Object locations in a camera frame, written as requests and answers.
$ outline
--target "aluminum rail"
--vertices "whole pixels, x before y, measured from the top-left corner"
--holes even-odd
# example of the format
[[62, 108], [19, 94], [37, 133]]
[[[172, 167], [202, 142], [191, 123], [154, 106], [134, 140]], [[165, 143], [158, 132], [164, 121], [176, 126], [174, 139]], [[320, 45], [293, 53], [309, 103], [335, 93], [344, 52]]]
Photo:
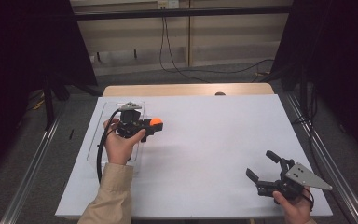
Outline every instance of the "aluminum rail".
[[61, 115], [63, 113], [65, 107], [65, 103], [60, 107], [58, 112], [58, 116], [51, 124], [50, 128], [45, 131], [43, 138], [39, 144], [39, 147], [34, 154], [34, 158], [32, 159], [27, 172], [25, 173], [19, 188], [17, 189], [16, 194], [11, 200], [4, 216], [1, 219], [0, 224], [14, 224], [19, 217], [21, 209], [27, 199], [27, 196], [31, 190], [31, 187], [34, 183], [34, 179], [36, 178], [36, 174], [39, 170], [40, 164], [42, 163], [43, 158], [48, 150], [48, 146], [57, 130], [58, 124], [60, 122]]
[[[299, 108], [299, 102], [297, 98], [294, 96], [293, 93], [287, 93], [287, 97], [289, 99], [289, 102], [296, 112], [296, 115], [301, 118], [302, 113]], [[307, 133], [307, 135], [310, 134], [310, 124], [308, 122], [302, 122], [302, 126], [304, 128], [304, 131]], [[313, 146], [315, 147], [315, 150], [321, 159], [322, 163], [324, 164], [324, 167], [326, 168], [328, 174], [330, 174], [334, 184], [337, 187], [337, 190], [339, 194], [341, 195], [342, 199], [344, 200], [345, 204], [351, 211], [351, 214], [353, 218], [355, 219], [356, 223], [358, 223], [358, 198], [354, 194], [353, 190], [351, 189], [349, 183], [344, 178], [342, 173], [339, 171], [338, 167], [336, 166], [336, 163], [334, 162], [333, 158], [330, 156], [330, 153], [328, 152], [326, 146], [322, 142], [322, 139], [319, 137], [319, 134], [313, 129], [313, 134], [311, 137], [311, 141]]]
[[282, 14], [289, 13], [291, 6], [276, 7], [213, 7], [213, 8], [178, 8], [153, 9], [111, 12], [77, 12], [75, 15], [48, 15], [31, 18], [45, 18], [47, 20], [94, 21], [137, 18], [163, 17], [193, 17], [193, 16], [224, 16], [224, 15], [254, 15], [254, 14]]

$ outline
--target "white table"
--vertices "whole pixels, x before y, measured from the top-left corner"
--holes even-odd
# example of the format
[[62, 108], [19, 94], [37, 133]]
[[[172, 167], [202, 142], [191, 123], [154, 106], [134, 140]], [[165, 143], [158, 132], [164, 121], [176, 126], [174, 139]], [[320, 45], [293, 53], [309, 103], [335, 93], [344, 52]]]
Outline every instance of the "white table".
[[[279, 179], [280, 166], [265, 156], [267, 150], [310, 168], [277, 95], [102, 97], [56, 216], [78, 218], [94, 199], [98, 179], [87, 157], [103, 107], [128, 101], [145, 102], [146, 115], [164, 122], [162, 132], [147, 138], [137, 163], [134, 218], [281, 217], [272, 198], [257, 195], [246, 168], [262, 180]], [[311, 215], [332, 216], [322, 191], [311, 191]]]

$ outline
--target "human hand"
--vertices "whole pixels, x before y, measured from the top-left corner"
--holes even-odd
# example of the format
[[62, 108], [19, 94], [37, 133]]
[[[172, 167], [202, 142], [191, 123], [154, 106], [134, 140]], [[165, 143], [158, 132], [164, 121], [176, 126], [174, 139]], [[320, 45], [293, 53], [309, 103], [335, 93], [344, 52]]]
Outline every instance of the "human hand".
[[[127, 160], [132, 154], [133, 146], [141, 141], [146, 130], [142, 129], [131, 138], [123, 138], [118, 136], [115, 132], [118, 122], [119, 119], [113, 119], [112, 125], [107, 131], [109, 133], [105, 142], [107, 159], [109, 160], [109, 163], [126, 165]], [[108, 125], [108, 120], [103, 123], [103, 127], [106, 128], [106, 125]]]
[[[310, 187], [304, 188], [302, 193], [309, 198], [310, 193], [306, 189], [310, 190]], [[296, 200], [289, 202], [279, 191], [274, 191], [272, 196], [283, 208], [284, 219], [287, 224], [304, 224], [310, 221], [310, 202], [304, 197], [299, 196]]]

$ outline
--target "beige sleeve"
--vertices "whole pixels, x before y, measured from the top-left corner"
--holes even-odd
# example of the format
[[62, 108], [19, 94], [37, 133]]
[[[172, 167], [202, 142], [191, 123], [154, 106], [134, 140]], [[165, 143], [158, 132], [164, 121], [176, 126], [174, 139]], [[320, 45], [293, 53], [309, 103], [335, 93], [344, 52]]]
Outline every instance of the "beige sleeve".
[[133, 167], [107, 163], [95, 200], [78, 223], [131, 224], [131, 182]]

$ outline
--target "clear plastic tray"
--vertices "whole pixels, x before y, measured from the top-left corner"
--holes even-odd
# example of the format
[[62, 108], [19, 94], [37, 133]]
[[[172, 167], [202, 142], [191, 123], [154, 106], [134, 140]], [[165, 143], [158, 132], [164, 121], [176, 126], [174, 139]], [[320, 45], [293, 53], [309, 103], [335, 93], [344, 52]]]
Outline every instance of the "clear plastic tray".
[[[101, 114], [100, 120], [98, 121], [98, 127], [95, 130], [94, 137], [92, 139], [91, 147], [89, 148], [89, 155], [87, 157], [87, 161], [96, 162], [97, 161], [97, 153], [98, 153], [98, 145], [101, 143], [101, 137], [103, 135], [103, 123], [106, 120], [109, 120], [112, 114], [119, 108], [121, 108], [127, 102], [109, 102], [103, 106], [103, 113]], [[142, 107], [142, 109], [137, 109], [137, 111], [141, 112], [141, 117], [139, 119], [145, 119], [147, 116], [145, 115], [145, 102], [133, 102]], [[121, 113], [118, 112], [115, 114], [115, 118], [119, 119]], [[144, 143], [138, 143], [133, 147], [133, 151], [131, 154], [131, 158], [128, 160], [127, 165], [138, 167], [136, 164], [139, 162], [140, 157], [142, 155], [142, 148]], [[101, 166], [104, 168], [104, 165], [108, 162], [107, 154], [105, 147], [103, 147], [103, 155], [101, 158]]]

